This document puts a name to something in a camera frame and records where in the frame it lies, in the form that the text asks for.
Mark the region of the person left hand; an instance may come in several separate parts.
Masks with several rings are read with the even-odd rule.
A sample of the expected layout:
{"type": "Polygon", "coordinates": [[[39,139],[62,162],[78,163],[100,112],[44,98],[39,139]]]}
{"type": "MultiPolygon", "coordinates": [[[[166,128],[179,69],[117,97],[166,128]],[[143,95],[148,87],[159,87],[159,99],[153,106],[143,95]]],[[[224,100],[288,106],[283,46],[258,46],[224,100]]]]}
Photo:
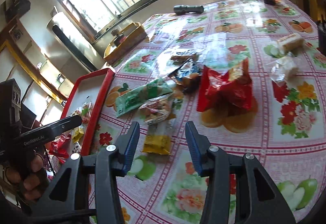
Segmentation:
{"type": "Polygon", "coordinates": [[[11,157],[5,175],[27,202],[38,201],[49,185],[44,160],[34,150],[11,157]]]}

